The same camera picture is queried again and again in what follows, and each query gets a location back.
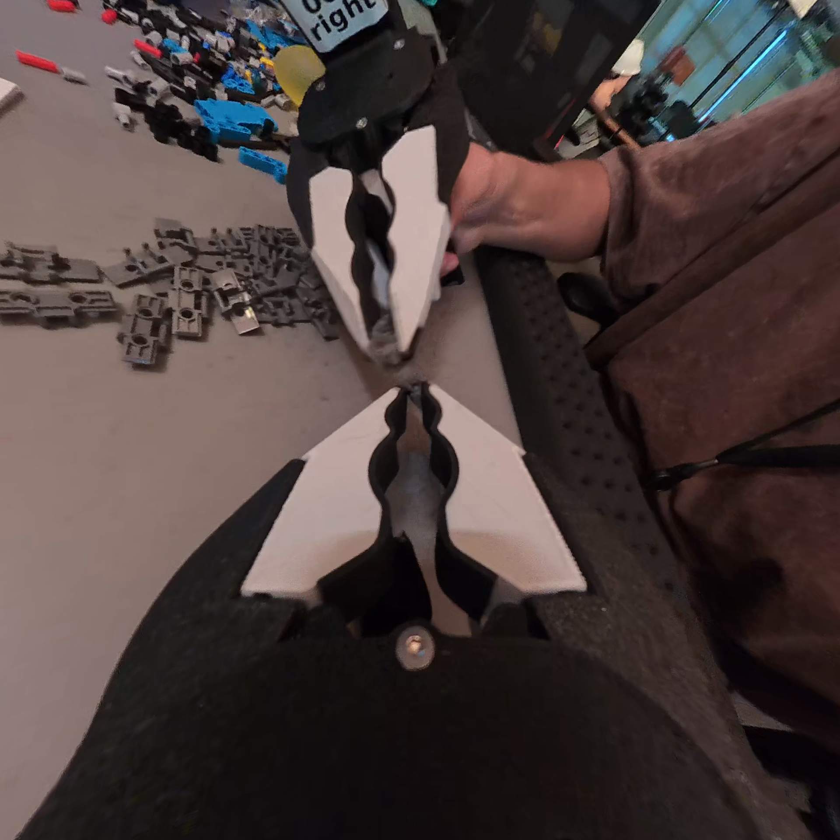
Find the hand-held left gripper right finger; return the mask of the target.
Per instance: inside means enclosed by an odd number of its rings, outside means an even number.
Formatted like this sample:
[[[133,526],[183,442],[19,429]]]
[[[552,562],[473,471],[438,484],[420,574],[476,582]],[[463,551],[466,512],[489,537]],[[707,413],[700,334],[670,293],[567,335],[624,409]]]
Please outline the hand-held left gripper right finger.
[[[525,601],[587,583],[525,452],[437,385],[420,392],[443,495],[435,573],[451,601]]]

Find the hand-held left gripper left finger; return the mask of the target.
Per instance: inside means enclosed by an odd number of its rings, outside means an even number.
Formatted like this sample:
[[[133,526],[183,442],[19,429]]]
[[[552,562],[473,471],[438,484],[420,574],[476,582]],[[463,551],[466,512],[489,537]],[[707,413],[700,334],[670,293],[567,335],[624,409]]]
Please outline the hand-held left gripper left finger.
[[[242,596],[355,601],[387,587],[393,541],[386,490],[396,473],[406,397],[393,387],[310,449]]]

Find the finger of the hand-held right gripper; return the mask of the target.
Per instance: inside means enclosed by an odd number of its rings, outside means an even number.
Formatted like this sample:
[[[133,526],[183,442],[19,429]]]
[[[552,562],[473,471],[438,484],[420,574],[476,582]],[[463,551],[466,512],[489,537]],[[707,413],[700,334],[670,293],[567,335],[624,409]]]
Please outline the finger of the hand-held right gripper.
[[[440,269],[451,231],[448,207],[438,195],[435,127],[404,133],[383,156],[381,174],[393,199],[388,230],[392,325],[397,349],[411,351],[440,298]]]
[[[330,166],[312,177],[309,193],[311,257],[351,338],[364,354],[372,354],[374,266],[354,176]]]

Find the pile of grey track links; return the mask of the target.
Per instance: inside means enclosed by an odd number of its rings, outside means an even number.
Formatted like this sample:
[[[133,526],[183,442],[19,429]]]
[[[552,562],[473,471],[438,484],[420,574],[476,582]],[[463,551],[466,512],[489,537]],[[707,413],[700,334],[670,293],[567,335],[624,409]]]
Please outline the pile of grey track links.
[[[311,326],[340,337],[339,316],[306,246],[289,227],[213,228],[208,236],[158,218],[154,238],[108,267],[55,246],[7,242],[1,258],[3,326],[118,326],[121,359],[154,369],[174,341],[207,339],[214,318],[240,337]]]

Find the person's right forearm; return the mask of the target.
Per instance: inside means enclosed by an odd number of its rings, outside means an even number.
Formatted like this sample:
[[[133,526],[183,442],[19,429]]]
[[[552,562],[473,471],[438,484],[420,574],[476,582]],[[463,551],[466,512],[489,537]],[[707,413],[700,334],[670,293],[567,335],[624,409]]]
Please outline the person's right forearm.
[[[577,160],[527,165],[522,182],[522,249],[569,263],[597,256],[611,201],[604,165]]]

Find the grey desk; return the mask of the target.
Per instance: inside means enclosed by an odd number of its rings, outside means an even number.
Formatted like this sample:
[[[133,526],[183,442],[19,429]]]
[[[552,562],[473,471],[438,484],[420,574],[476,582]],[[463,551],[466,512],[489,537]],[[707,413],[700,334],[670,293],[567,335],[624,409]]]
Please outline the grey desk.
[[[135,30],[2,2],[2,245],[53,245],[107,267],[157,217],[290,226],[285,189],[221,150],[206,161],[123,130],[104,67]],[[20,64],[15,50],[83,73]],[[205,537],[289,459],[386,387],[348,340],[313,327],[240,337],[221,319],[160,370],[121,359],[118,326],[2,325],[2,838],[57,781],[134,629]]]

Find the yellow plastic dome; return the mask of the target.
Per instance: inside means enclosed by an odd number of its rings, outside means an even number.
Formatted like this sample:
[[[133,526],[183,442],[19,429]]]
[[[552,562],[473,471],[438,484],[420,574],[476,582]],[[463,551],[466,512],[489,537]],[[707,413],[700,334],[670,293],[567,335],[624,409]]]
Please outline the yellow plastic dome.
[[[296,107],[300,107],[309,88],[326,72],[319,54],[308,45],[278,49],[273,65],[277,83]]]

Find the small blue building beam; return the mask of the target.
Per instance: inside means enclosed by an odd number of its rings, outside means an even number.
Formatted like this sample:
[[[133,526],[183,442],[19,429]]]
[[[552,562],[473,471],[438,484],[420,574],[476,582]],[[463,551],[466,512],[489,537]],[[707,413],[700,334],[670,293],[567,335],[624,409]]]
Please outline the small blue building beam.
[[[269,175],[280,185],[287,183],[287,164],[269,154],[242,145],[238,149],[238,161],[250,170]]]

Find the blue building block assembly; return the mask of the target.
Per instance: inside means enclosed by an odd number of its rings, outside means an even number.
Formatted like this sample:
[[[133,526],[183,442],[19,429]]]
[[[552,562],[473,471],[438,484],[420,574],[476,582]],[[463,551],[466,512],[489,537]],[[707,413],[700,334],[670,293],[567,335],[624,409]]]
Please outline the blue building block assembly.
[[[193,108],[216,143],[242,144],[279,132],[268,111],[252,102],[196,99]]]

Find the pile of mixed building parts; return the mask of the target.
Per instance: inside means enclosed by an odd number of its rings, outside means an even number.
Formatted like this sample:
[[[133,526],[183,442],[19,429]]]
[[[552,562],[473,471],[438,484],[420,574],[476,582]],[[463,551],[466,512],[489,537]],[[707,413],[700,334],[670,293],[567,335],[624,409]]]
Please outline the pile of mixed building parts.
[[[169,84],[185,102],[227,99],[295,108],[275,77],[273,58],[283,47],[306,44],[279,2],[222,2],[215,15],[199,2],[103,1],[132,26],[135,39],[159,47],[161,59],[131,48],[132,62]]]

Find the black monitor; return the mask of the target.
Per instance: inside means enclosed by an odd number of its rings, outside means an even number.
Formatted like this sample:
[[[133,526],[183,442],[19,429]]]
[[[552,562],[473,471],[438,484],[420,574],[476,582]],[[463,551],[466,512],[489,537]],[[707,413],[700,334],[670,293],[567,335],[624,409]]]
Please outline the black monitor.
[[[656,14],[657,1],[438,2],[433,16],[470,114],[499,150],[555,148]]]

